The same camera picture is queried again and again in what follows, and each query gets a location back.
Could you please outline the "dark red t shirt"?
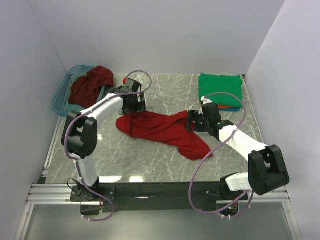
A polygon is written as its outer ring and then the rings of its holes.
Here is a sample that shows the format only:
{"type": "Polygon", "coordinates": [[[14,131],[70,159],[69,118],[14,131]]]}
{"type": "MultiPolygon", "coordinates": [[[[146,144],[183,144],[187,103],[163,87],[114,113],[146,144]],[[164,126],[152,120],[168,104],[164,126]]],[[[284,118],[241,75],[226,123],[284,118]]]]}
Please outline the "dark red t shirt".
{"type": "Polygon", "coordinates": [[[97,66],[72,84],[68,103],[84,109],[90,108],[97,102],[104,86],[115,86],[114,74],[103,66],[97,66]]]}

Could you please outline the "green folded t shirt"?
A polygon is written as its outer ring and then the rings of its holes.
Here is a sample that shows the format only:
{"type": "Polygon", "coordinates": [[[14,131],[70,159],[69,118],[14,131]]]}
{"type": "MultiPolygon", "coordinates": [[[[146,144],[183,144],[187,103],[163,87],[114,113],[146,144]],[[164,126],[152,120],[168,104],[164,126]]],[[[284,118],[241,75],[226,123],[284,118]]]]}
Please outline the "green folded t shirt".
{"type": "MultiPolygon", "coordinates": [[[[198,95],[201,97],[213,93],[229,93],[243,101],[243,77],[241,75],[212,75],[201,73],[198,77],[198,95]]],[[[208,99],[217,105],[241,108],[242,104],[234,97],[227,94],[211,95],[208,99]]]]}

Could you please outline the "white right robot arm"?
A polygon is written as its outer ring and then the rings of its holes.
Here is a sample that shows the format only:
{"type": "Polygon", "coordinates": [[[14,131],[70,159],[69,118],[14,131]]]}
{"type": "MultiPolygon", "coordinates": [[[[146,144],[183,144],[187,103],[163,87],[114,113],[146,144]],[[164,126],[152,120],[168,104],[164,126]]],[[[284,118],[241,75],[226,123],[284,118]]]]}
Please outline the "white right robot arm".
{"type": "Polygon", "coordinates": [[[205,103],[201,110],[187,112],[187,131],[208,133],[240,154],[248,163],[248,172],[232,173],[220,179],[219,193],[230,200],[238,191],[254,191],[259,196],[290,183],[281,149],[266,145],[245,134],[229,120],[222,120],[218,105],[205,103]]]}

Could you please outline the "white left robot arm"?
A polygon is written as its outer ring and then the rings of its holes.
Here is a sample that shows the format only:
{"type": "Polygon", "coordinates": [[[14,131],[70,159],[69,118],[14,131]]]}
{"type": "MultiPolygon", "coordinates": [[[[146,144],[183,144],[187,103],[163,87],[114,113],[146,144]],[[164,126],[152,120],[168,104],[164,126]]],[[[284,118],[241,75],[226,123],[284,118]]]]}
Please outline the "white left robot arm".
{"type": "Polygon", "coordinates": [[[101,101],[80,112],[72,110],[67,115],[61,144],[67,157],[74,162],[77,181],[85,185],[82,195],[88,201],[94,201],[100,195],[97,186],[99,177],[93,160],[98,144],[98,128],[116,112],[127,115],[144,111],[146,101],[142,84],[127,77],[122,86],[113,87],[101,101]]]}

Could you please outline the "orange folded t shirt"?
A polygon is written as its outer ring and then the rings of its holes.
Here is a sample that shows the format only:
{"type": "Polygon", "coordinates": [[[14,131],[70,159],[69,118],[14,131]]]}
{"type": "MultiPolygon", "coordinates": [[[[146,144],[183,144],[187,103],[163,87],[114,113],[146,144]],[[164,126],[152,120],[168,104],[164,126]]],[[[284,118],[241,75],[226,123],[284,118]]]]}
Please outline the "orange folded t shirt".
{"type": "Polygon", "coordinates": [[[233,107],[233,106],[227,106],[227,105],[218,105],[218,108],[237,108],[237,107],[233,107]]]}

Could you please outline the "blue transparent plastic bin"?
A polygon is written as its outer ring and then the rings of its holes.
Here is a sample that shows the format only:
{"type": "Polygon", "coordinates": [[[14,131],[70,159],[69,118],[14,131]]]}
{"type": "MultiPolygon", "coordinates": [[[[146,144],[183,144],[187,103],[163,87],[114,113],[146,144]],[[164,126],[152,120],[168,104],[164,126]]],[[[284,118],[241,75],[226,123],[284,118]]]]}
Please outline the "blue transparent plastic bin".
{"type": "Polygon", "coordinates": [[[67,72],[51,104],[56,114],[66,118],[70,111],[81,112],[84,110],[78,104],[69,103],[71,87],[78,78],[86,76],[87,72],[94,68],[95,66],[77,65],[67,72]]]}

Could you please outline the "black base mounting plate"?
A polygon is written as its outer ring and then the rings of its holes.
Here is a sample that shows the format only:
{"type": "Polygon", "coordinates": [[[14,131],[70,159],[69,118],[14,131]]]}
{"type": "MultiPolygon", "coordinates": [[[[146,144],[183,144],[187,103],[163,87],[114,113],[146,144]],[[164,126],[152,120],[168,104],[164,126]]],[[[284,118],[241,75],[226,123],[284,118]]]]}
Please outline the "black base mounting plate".
{"type": "Polygon", "coordinates": [[[77,183],[73,186],[70,201],[88,203],[81,205],[80,212],[86,216],[97,216],[99,211],[155,211],[189,210],[188,191],[194,206],[205,212],[222,208],[222,201],[233,201],[242,191],[232,192],[219,181],[163,182],[163,183],[100,183],[93,187],[99,195],[94,195],[77,183]]]}

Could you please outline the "bright red t shirt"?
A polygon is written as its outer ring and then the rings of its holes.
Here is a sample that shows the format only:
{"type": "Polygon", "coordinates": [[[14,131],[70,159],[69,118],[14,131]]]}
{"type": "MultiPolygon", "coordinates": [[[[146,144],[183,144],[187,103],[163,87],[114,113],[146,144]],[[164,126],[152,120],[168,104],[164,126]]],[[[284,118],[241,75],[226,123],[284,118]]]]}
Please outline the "bright red t shirt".
{"type": "Polygon", "coordinates": [[[187,118],[186,110],[173,115],[144,111],[123,115],[115,125],[131,138],[174,146],[185,158],[201,160],[211,149],[197,134],[185,129],[187,118]]]}

